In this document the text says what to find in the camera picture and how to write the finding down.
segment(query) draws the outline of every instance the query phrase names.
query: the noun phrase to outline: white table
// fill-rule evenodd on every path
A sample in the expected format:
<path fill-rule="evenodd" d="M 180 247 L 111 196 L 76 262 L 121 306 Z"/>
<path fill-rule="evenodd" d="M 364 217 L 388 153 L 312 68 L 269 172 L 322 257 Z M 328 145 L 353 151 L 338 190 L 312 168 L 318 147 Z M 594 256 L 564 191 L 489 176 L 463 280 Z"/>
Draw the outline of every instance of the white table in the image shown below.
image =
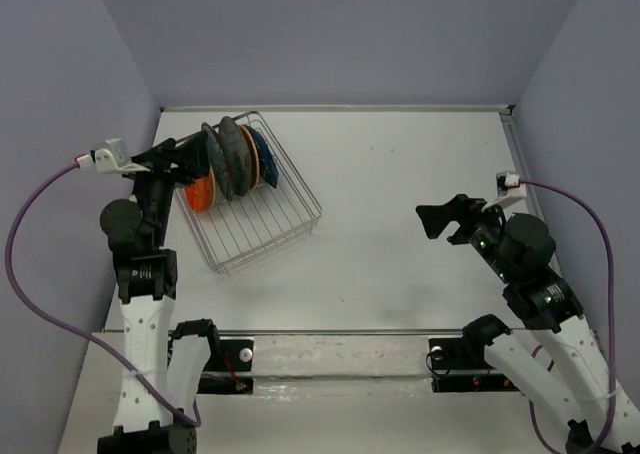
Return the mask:
<path fill-rule="evenodd" d="M 122 334 L 100 336 L 114 346 Z M 433 394 L 424 336 L 257 337 L 254 394 L 198 396 L 198 454 L 543 454 L 517 392 Z M 314 379 L 270 379 L 308 376 Z M 59 454 L 110 435 L 121 368 L 89 345 Z M 371 376 L 382 376 L 373 379 Z M 547 440 L 562 450 L 559 430 Z"/>
<path fill-rule="evenodd" d="M 225 114 L 238 113 L 164 112 L 155 142 Z M 445 236 L 429 241 L 414 212 L 457 193 L 495 197 L 496 172 L 514 168 L 497 113 L 263 115 L 322 204 L 318 228 L 273 258 L 219 275 L 174 206 L 174 325 L 211 317 L 223 330 L 461 328 L 486 313 L 519 324 L 479 256 Z M 122 329 L 115 302 L 106 328 Z"/>

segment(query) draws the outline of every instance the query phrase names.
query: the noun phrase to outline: wall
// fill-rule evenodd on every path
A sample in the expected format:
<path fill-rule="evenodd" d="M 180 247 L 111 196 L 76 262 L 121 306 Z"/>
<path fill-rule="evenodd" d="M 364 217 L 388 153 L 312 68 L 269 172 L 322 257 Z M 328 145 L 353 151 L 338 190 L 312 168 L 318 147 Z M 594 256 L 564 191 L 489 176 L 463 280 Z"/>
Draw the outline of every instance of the wall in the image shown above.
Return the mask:
<path fill-rule="evenodd" d="M 101 0 L 0 0 L 0 174 L 4 241 L 20 204 L 74 155 L 108 137 L 150 145 L 158 119 Z M 18 278 L 43 308 L 96 328 L 113 292 L 98 216 L 128 181 L 74 172 L 18 235 Z M 0 452 L 57 450 L 85 344 L 20 304 L 0 276 Z"/>
<path fill-rule="evenodd" d="M 532 177 L 588 200 L 608 226 L 617 269 L 620 379 L 640 403 L 637 165 L 640 153 L 639 0 L 579 0 L 531 79 L 515 113 Z M 606 333 L 602 241 L 568 201 L 541 193 L 563 273 L 592 327 Z"/>
<path fill-rule="evenodd" d="M 515 103 L 576 0 L 104 0 L 163 106 Z"/>

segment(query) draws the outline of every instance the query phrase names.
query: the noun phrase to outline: orange plate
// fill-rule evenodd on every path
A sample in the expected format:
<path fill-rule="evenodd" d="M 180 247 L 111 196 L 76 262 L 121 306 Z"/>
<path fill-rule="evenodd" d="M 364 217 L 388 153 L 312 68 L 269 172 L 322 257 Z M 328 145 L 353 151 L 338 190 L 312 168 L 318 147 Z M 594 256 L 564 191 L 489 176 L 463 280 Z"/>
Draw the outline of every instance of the orange plate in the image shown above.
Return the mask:
<path fill-rule="evenodd" d="M 209 209 L 216 197 L 216 183 L 213 179 L 213 172 L 209 170 L 207 177 L 198 179 L 190 186 L 185 187 L 184 193 L 194 212 L 202 212 Z"/>
<path fill-rule="evenodd" d="M 247 141 L 249 152 L 251 153 L 251 184 L 249 184 L 249 189 L 255 189 L 258 182 L 260 182 L 260 158 L 258 157 L 258 148 L 249 130 L 242 124 L 238 124 L 238 127 L 242 131 L 244 140 Z"/>

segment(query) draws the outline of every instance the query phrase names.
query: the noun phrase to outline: dish rack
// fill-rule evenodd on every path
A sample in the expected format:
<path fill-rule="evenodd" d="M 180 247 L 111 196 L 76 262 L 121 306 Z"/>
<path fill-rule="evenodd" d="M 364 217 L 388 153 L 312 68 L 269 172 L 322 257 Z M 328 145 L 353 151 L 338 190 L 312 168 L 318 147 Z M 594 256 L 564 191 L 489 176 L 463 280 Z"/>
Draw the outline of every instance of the dish rack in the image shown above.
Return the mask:
<path fill-rule="evenodd" d="M 233 120 L 262 134 L 278 167 L 278 187 L 261 179 L 246 196 L 227 201 L 219 195 L 202 213 L 189 207 L 183 189 L 174 194 L 205 263 L 221 274 L 310 234 L 322 215 L 320 203 L 262 115 L 250 111 Z"/>

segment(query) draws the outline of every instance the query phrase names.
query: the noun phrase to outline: blue plate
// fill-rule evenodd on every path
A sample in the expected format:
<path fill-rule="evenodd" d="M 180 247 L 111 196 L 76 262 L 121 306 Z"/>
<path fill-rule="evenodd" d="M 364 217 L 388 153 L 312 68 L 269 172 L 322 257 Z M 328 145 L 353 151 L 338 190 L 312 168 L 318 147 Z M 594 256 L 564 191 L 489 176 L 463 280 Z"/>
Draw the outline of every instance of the blue plate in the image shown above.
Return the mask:
<path fill-rule="evenodd" d="M 216 135 L 227 159 L 229 177 L 236 196 L 244 196 L 251 185 L 251 152 L 244 135 L 229 116 L 220 121 Z"/>
<path fill-rule="evenodd" d="M 220 192 L 227 198 L 227 201 L 233 199 L 233 183 L 229 177 L 229 171 L 227 170 L 227 160 L 224 157 L 220 144 L 215 136 L 215 131 L 206 122 L 202 123 L 202 130 L 205 131 L 207 136 L 207 154 L 209 155 L 209 163 L 213 170 L 213 177 L 220 187 Z"/>
<path fill-rule="evenodd" d="M 253 142 L 256 143 L 256 147 L 258 148 L 258 157 L 260 158 L 260 175 L 271 187 L 278 187 L 278 177 L 280 177 L 280 174 L 278 173 L 278 166 L 276 166 L 276 161 L 271 155 L 267 141 L 265 141 L 262 134 L 256 131 L 253 127 L 246 124 L 244 127 L 249 130 L 251 137 L 253 137 Z"/>

